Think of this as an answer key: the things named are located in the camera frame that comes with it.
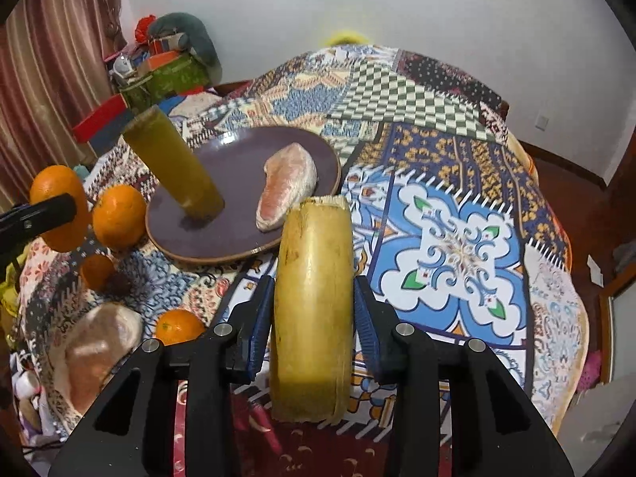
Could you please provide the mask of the large orange fruit left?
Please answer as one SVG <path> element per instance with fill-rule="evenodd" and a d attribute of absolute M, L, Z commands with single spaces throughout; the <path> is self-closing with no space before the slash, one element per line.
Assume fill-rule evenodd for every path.
<path fill-rule="evenodd" d="M 82 244 L 91 215 L 82 181 L 71 168 L 53 165 L 40 171 L 29 199 L 32 205 L 45 205 L 47 230 L 41 237 L 50 250 L 69 252 Z"/>

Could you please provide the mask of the patchwork patterned quilt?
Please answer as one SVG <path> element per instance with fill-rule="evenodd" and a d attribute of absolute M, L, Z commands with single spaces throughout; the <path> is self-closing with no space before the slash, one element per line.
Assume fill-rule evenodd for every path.
<path fill-rule="evenodd" d="M 330 47 L 297 56 L 238 96 L 168 100 L 190 147 L 243 127 L 291 126 L 339 155 L 351 211 L 356 273 L 379 301 L 436 340 L 482 338 L 559 430 L 588 352 L 589 322 L 569 275 L 571 247 L 539 190 L 529 156 L 497 113 L 501 98 L 450 65 L 388 47 Z M 95 240 L 58 254 L 35 240 L 21 273 L 21 332 L 40 393 L 21 399 L 28 445 L 62 440 L 81 420 L 54 386 L 54 361 L 89 310 L 117 300 L 152 337 L 159 315 L 184 308 L 226 319 L 273 252 L 208 268 L 171 261 L 150 241 L 118 260 L 132 288 L 122 299 L 79 276 Z M 234 391 L 247 475 L 381 476 L 397 390 L 370 376 L 356 346 L 348 410 L 339 424 L 270 420 L 268 359 L 252 386 Z"/>

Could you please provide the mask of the orange fruit middle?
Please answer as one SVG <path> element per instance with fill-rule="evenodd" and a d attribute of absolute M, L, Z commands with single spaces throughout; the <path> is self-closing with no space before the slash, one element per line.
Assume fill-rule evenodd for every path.
<path fill-rule="evenodd" d="M 141 193 L 127 184 L 108 188 L 93 209 L 96 238 L 113 251 L 126 251 L 145 234 L 147 204 Z"/>

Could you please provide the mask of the yellow sugarcane piece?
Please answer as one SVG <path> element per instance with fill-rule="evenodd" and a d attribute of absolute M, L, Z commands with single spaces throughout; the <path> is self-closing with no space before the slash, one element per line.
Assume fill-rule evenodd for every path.
<path fill-rule="evenodd" d="M 342 420 L 353 370 L 353 283 L 346 198 L 312 197 L 294 206 L 283 225 L 271 331 L 276 420 Z"/>

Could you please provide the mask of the striped brown curtain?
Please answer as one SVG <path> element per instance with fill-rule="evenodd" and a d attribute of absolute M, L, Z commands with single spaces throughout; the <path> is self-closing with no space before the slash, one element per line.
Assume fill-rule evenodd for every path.
<path fill-rule="evenodd" d="M 1 25 L 1 207 L 27 202 L 50 165 L 94 164 L 72 129 L 112 94 L 121 0 L 18 0 Z"/>

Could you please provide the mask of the grey plush toy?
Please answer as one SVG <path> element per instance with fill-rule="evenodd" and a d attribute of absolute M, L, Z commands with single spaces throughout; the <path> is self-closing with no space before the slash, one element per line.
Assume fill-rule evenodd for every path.
<path fill-rule="evenodd" d="M 188 50 L 208 67 L 218 63 L 217 52 L 204 23 L 192 14 L 174 12 L 156 18 L 148 28 L 148 35 L 152 40 L 179 35 L 178 45 L 182 50 Z"/>

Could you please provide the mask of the small orange fruit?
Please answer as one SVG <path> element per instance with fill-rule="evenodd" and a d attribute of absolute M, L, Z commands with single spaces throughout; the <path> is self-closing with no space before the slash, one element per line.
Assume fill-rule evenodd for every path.
<path fill-rule="evenodd" d="M 95 253 L 85 257 L 80 266 L 80 277 L 85 285 L 93 291 L 104 292 L 115 274 L 115 267 L 110 257 Z"/>

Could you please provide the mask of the white wall socket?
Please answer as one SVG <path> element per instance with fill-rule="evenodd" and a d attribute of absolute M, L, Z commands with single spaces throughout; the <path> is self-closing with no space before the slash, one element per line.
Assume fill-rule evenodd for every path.
<path fill-rule="evenodd" d="M 549 124 L 549 119 L 548 119 L 548 117 L 546 117 L 546 116 L 544 116 L 544 115 L 541 115 L 541 114 L 539 114 L 539 115 L 537 116 L 536 121 L 535 121 L 535 127 L 536 127 L 537 129 L 545 130 L 545 129 L 547 129 L 548 124 Z"/>

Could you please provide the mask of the red flat box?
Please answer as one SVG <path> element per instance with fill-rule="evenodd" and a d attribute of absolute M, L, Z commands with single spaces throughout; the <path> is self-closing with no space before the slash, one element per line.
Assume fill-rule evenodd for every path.
<path fill-rule="evenodd" d="M 127 109 L 127 103 L 121 94 L 111 96 L 72 128 L 74 139 L 78 143 L 88 142 L 99 130 L 106 127 Z"/>

